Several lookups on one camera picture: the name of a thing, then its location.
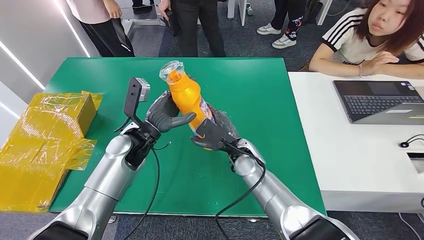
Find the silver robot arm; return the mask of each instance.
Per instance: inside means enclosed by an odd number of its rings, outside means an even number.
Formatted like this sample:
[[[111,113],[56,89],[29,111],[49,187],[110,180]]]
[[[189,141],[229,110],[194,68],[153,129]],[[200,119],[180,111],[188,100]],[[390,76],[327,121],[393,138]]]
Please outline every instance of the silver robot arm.
[[[239,139],[237,148],[248,150],[264,162],[259,151],[248,140]],[[235,172],[243,178],[249,188],[263,173],[257,161],[246,154],[238,156],[233,164]],[[283,240],[359,239],[340,221],[325,216],[302,202],[269,170],[265,171],[262,182],[252,194]]]
[[[146,121],[136,116],[139,102],[148,96],[150,85],[141,78],[129,81],[124,113],[127,120],[116,131],[105,154],[75,200],[27,240],[101,240],[115,206],[131,186],[156,141],[172,128],[191,122],[195,113],[178,116],[171,94],[164,92],[150,106]],[[129,120],[133,122],[122,129]]]
[[[136,127],[131,123],[123,132]],[[145,163],[134,168],[126,161],[133,146],[128,135],[114,137],[75,200],[27,239],[101,240],[115,206]]]

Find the bracelet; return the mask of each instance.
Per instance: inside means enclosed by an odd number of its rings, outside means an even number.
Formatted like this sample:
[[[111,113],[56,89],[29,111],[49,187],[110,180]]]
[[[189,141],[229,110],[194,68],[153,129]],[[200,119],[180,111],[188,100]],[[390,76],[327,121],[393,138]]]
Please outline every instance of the bracelet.
[[[364,76],[364,67],[362,66],[362,63],[359,64],[359,77],[362,78]]]

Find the laptop keyboard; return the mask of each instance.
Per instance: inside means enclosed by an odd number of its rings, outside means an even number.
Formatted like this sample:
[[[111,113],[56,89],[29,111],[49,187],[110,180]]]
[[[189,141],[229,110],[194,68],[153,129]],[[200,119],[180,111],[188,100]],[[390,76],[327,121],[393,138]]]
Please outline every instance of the laptop keyboard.
[[[352,114],[371,115],[402,103],[424,103],[419,96],[344,96]]]

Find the striped sleeve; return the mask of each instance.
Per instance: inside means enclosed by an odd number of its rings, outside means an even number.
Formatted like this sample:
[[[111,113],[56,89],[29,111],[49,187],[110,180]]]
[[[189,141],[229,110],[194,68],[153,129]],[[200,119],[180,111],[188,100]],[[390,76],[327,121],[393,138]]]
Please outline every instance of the striped sleeve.
[[[364,18],[367,9],[357,8],[342,16],[328,32],[322,36],[322,42],[337,52],[342,45],[352,38],[357,27]]]
[[[421,35],[416,43],[405,51],[405,56],[413,64],[424,63],[424,34]]]

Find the shoe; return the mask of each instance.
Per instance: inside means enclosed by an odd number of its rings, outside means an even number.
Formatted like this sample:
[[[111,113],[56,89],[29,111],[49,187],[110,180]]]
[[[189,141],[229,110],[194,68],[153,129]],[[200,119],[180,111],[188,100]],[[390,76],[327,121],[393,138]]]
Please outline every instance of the shoe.
[[[296,40],[292,41],[290,38],[288,38],[285,34],[278,39],[277,41],[272,43],[272,46],[276,49],[285,49],[291,46],[296,45]]]
[[[271,23],[268,23],[266,26],[261,26],[256,30],[256,32],[260,35],[268,35],[268,34],[281,34],[281,30],[277,30],[271,26]]]
[[[153,6],[147,6],[144,4],[132,6],[132,11],[134,12],[134,15],[150,13],[152,10]]]

